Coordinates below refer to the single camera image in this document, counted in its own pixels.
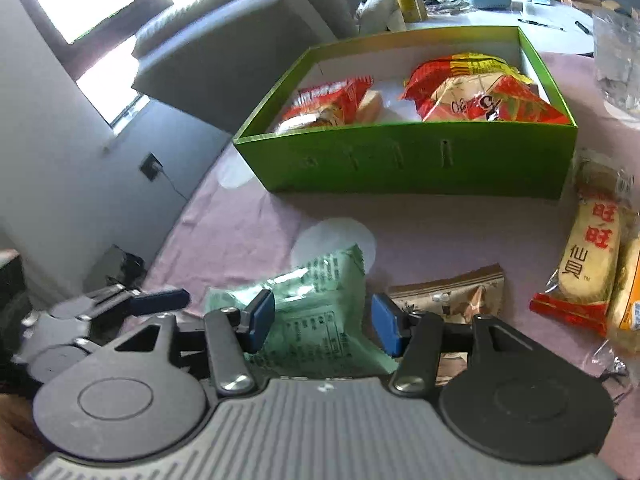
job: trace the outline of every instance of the yellow can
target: yellow can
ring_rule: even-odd
[[[398,0],[405,23],[423,22],[427,19],[424,0]]]

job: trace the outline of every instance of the pen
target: pen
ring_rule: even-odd
[[[589,29],[587,27],[585,27],[582,23],[576,21],[575,24],[578,26],[578,28],[583,31],[585,34],[589,34],[591,35],[591,32],[589,31]]]
[[[518,18],[519,22],[529,23],[529,25],[539,25],[540,27],[554,28],[555,30],[562,30],[565,32],[564,28],[556,27],[555,25],[547,25],[546,23],[534,22],[533,20],[523,20],[522,18]]]

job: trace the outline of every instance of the table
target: table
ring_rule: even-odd
[[[564,28],[555,30],[529,25],[518,21],[518,18],[533,20]],[[520,27],[539,52],[555,52],[558,54],[591,54],[593,52],[593,36],[586,34],[575,22],[582,23],[593,32],[593,19],[574,7],[552,2],[551,6],[533,4],[522,0],[513,0],[509,9],[475,10],[453,16],[430,16],[420,23],[407,23],[409,30],[430,27],[456,27],[460,25],[514,25]]]
[[[544,54],[579,126],[578,147],[614,156],[640,174],[640,121],[614,116],[594,82],[593,59]],[[371,292],[455,276],[500,263],[500,317],[580,366],[597,336],[528,309],[558,261],[575,215],[575,193],[559,202],[481,196],[271,194],[232,145],[185,208],[145,288],[183,286],[202,314],[208,286],[270,278],[357,242]],[[600,453],[621,478],[640,478],[640,390],[618,407]]]

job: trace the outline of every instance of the green cardboard box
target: green cardboard box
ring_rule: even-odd
[[[571,124],[422,123],[399,101],[420,63],[462,52],[499,56],[538,83]],[[377,124],[272,134],[296,90],[372,75],[384,97]],[[418,192],[558,199],[577,126],[540,56],[517,27],[444,27],[380,34],[309,49],[234,137],[269,191]]]

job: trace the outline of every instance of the snack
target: snack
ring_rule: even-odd
[[[365,279],[357,245],[260,283],[210,288],[206,310],[242,309],[264,288],[273,291],[276,316],[262,349],[245,354],[254,365],[310,379],[384,375],[398,367],[362,333]]]
[[[274,133],[351,124],[356,119],[365,92],[372,84],[373,79],[364,76],[300,90]]]
[[[415,109],[420,110],[424,101],[431,98],[431,95],[448,78],[489,72],[511,75],[525,85],[533,83],[533,80],[522,75],[516,68],[508,65],[500,57],[465,52],[432,59],[418,66],[411,74],[400,99],[413,100]]]
[[[640,352],[640,234],[635,232],[620,247],[607,336],[617,346]]]
[[[376,121],[382,110],[382,94],[377,90],[367,90],[364,94],[355,122],[358,124],[370,124]]]
[[[633,176],[587,150],[578,152],[575,168],[580,205],[574,226],[558,268],[529,308],[605,335]]]
[[[392,286],[388,295],[411,314],[435,312],[449,323],[469,324],[476,314],[497,316],[502,307],[504,273],[500,265],[483,267],[455,278],[415,285]],[[466,352],[443,353],[436,386],[466,370]]]
[[[501,72],[448,78],[418,110],[427,121],[521,121],[568,124],[569,119],[514,76]]]

